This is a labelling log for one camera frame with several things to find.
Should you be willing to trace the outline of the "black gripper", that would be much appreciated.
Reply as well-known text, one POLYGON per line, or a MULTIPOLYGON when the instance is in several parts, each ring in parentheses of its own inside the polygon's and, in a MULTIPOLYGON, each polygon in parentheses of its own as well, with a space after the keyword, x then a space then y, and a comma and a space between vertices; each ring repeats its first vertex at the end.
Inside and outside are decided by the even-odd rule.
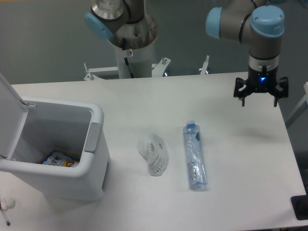
POLYGON ((245 99, 252 93, 269 93, 274 94, 274 107, 277 106, 278 100, 288 98, 288 77, 276 79, 278 67, 266 71, 256 71, 251 67, 248 68, 248 79, 240 77, 235 79, 234 98, 242 101, 245 106, 245 99))

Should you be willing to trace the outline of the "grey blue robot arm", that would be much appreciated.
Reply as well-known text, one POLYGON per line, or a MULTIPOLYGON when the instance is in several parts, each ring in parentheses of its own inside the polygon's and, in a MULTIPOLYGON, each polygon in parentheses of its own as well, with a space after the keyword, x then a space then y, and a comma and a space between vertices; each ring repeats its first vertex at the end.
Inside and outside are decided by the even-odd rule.
MULTIPOLYGON (((142 0, 94 0, 85 22, 97 37, 115 48, 120 78, 152 77, 151 51, 158 24, 146 14, 142 0)), ((227 8, 210 10, 205 30, 217 39, 250 47, 247 79, 236 78, 234 97, 269 93, 277 101, 288 97, 288 79, 277 78, 284 12, 263 0, 234 0, 227 8)))

